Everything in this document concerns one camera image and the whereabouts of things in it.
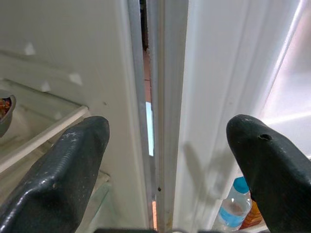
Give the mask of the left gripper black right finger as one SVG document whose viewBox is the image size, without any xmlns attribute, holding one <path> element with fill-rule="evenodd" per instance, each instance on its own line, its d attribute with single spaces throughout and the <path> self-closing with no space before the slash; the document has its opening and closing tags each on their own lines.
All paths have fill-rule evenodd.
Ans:
<svg viewBox="0 0 311 233">
<path fill-rule="evenodd" d="M 272 233 L 311 231 L 311 162 L 287 137 L 249 115 L 226 126 L 229 147 Z"/>
</svg>

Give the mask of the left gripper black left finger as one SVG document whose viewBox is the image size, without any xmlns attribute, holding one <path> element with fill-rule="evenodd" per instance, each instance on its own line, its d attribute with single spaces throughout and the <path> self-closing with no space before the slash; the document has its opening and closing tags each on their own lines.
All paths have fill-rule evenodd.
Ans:
<svg viewBox="0 0 311 233">
<path fill-rule="evenodd" d="M 87 117 L 65 130 L 1 206 L 1 232 L 75 232 L 95 186 L 109 137 L 109 123 L 102 116 Z"/>
</svg>

